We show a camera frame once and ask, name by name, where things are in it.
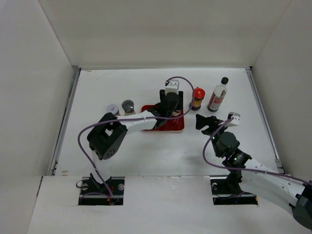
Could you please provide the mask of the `white-lid seasoning jar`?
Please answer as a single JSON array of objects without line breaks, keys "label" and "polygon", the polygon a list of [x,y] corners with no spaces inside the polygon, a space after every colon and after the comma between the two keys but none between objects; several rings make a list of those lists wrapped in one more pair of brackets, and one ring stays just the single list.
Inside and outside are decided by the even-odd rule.
[{"label": "white-lid seasoning jar", "polygon": [[106,108],[106,112],[112,113],[114,116],[119,116],[119,108],[115,104],[110,104]]}]

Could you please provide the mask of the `black-cap white salt bottle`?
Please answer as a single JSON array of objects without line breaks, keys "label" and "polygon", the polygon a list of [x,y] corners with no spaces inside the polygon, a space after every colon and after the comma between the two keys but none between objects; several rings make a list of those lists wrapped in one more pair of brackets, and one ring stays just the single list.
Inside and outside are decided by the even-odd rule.
[{"label": "black-cap white salt bottle", "polygon": [[171,117],[177,117],[179,115],[181,115],[182,110],[175,110],[172,112],[172,116]]}]

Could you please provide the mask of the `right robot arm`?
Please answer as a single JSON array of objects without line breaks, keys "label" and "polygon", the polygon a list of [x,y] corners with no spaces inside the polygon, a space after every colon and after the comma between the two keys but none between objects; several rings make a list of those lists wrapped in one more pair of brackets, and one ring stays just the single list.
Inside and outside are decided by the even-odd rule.
[{"label": "right robot arm", "polygon": [[196,129],[209,136],[207,143],[212,144],[214,155],[223,159],[219,168],[230,172],[226,177],[230,192],[258,195],[287,211],[303,227],[312,228],[311,181],[277,173],[241,151],[240,142],[227,131],[239,124],[239,114],[230,112],[227,120],[199,114],[195,118]]}]

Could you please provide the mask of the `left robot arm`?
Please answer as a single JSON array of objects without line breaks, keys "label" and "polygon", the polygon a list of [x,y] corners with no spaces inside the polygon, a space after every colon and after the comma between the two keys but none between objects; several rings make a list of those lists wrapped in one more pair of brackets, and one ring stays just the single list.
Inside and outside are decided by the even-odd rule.
[{"label": "left robot arm", "polygon": [[93,162],[99,171],[97,174],[94,170],[90,175],[94,180],[93,189],[101,195],[108,192],[111,175],[109,163],[105,161],[109,161],[117,153],[126,135],[143,130],[157,130],[168,122],[162,117],[176,117],[182,110],[182,91],[166,94],[164,90],[160,90],[160,102],[141,113],[118,117],[106,113],[101,122],[118,121],[95,126],[87,136]]}]

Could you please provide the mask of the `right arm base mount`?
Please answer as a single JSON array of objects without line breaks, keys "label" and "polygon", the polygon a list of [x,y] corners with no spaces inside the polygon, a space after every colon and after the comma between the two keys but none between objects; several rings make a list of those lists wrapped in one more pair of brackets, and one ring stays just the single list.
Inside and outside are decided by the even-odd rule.
[{"label": "right arm base mount", "polygon": [[242,191],[241,172],[230,172],[228,175],[210,177],[214,205],[258,205],[257,196]]}]

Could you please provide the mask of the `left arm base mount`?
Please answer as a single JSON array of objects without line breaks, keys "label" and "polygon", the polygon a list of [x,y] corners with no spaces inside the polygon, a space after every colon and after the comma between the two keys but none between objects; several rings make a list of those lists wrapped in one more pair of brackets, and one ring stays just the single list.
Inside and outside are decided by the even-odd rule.
[{"label": "left arm base mount", "polygon": [[107,182],[113,196],[108,197],[109,191],[104,184],[98,183],[90,175],[76,183],[79,189],[78,205],[80,206],[119,206],[123,205],[125,177],[111,177]]}]

